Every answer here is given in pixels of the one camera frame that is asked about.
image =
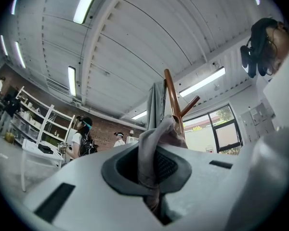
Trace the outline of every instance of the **window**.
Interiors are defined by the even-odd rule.
[[[189,149],[238,154],[242,138],[230,106],[183,123]]]

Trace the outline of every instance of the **gray cloth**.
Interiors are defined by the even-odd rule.
[[[144,201],[155,215],[158,214],[159,206],[159,185],[153,166],[156,146],[160,142],[187,148],[184,138],[174,130],[175,125],[175,119],[167,115],[157,128],[150,129],[139,137],[138,182],[151,190],[151,196]]]
[[[165,81],[156,82],[149,91],[147,100],[147,122],[146,128],[157,128],[164,118],[166,102],[166,84]]]
[[[11,119],[12,117],[6,111],[4,111],[0,120],[0,130],[2,129],[0,136],[5,136],[9,128]]]

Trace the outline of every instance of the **black slot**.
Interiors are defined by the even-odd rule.
[[[225,163],[225,162],[216,161],[216,160],[210,161],[209,164],[212,164],[212,165],[215,165],[215,166],[218,166],[218,167],[224,167],[224,168],[227,168],[227,169],[231,169],[231,167],[232,167],[232,164],[230,164],[230,163]]]
[[[75,186],[62,183],[34,212],[37,216],[51,223],[62,208]]]

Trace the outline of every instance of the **shelving unit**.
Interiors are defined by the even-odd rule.
[[[12,126],[16,127],[16,129],[18,129],[19,131],[21,131],[21,133],[23,133],[25,136],[27,136],[28,138],[31,138],[32,140],[34,140],[36,142],[36,144],[40,144],[42,142],[42,136],[43,134],[47,135],[47,136],[50,136],[56,140],[58,140],[58,143],[59,142],[66,142],[66,139],[67,139],[67,136],[68,136],[68,133],[72,127],[72,124],[73,124],[73,121],[74,121],[74,118],[75,118],[75,115],[73,117],[70,117],[70,116],[67,116],[57,110],[54,109],[54,105],[51,105],[51,106],[48,106],[46,104],[44,104],[43,102],[41,102],[40,100],[36,99],[34,96],[32,96],[30,93],[28,93],[27,91],[24,90],[24,87],[22,87],[19,91],[19,93],[17,94],[16,98],[19,98],[22,94],[26,95],[28,98],[30,98],[33,102],[35,102],[37,105],[41,106],[41,108],[44,108],[46,109],[47,111],[47,114],[44,116],[42,114],[40,114],[36,109],[34,109],[33,107],[29,107],[28,104],[26,104],[26,100],[25,102],[24,101],[21,101],[21,105],[24,109],[27,109],[29,111],[31,111],[32,113],[34,113],[35,115],[37,115],[39,117],[40,120],[42,120],[42,124],[41,124],[41,127],[37,127],[36,125],[30,123],[30,121],[28,121],[27,119],[25,119],[24,117],[22,117],[21,115],[18,115],[16,114],[16,116],[18,116],[19,118],[21,118],[23,121],[25,121],[26,123],[28,123],[31,127],[33,127],[34,129],[36,129],[37,131],[39,131],[39,135],[38,135],[38,138],[37,139],[34,139],[32,138],[30,135],[28,135],[27,133],[25,133],[24,131],[22,131],[18,126],[16,126],[16,124],[14,124],[12,121],[11,121],[11,124]],[[56,123],[55,121],[52,121],[51,118],[50,118],[50,115],[54,113],[55,116],[60,116],[64,119],[67,119],[69,121],[69,126],[68,127],[65,127],[61,124],[58,124]],[[47,124],[52,124],[64,131],[66,131],[66,135],[65,135],[65,138],[60,138],[60,137],[57,137],[55,136],[54,134],[48,132],[45,130],[45,126]]]

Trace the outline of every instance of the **woman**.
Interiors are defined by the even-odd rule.
[[[66,154],[71,157],[71,160],[87,154],[87,142],[93,145],[89,132],[92,127],[92,120],[89,117],[79,118],[77,124],[77,133],[72,138],[72,150],[66,150]]]

